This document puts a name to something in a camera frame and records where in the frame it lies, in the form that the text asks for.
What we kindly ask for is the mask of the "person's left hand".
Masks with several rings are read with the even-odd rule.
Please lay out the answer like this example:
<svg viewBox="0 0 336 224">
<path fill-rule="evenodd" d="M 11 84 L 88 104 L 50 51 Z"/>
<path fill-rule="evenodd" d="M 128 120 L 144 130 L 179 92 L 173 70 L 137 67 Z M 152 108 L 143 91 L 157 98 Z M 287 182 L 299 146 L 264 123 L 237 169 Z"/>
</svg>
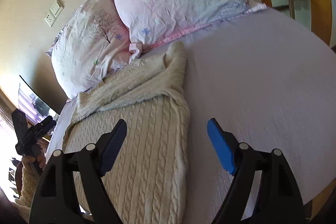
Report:
<svg viewBox="0 0 336 224">
<path fill-rule="evenodd" d="M 44 169 L 46 166 L 46 157 L 43 152 L 43 147 L 41 147 L 40 145 L 39 145 L 39 150 L 40 150 L 40 153 L 37 157 L 31 156 L 31 155 L 26 155 L 22 157 L 23 166 L 25 167 L 26 171 L 30 174 L 34 173 L 31 168 L 31 164 L 33 164 L 34 162 L 37 162 L 41 169 Z"/>
</svg>

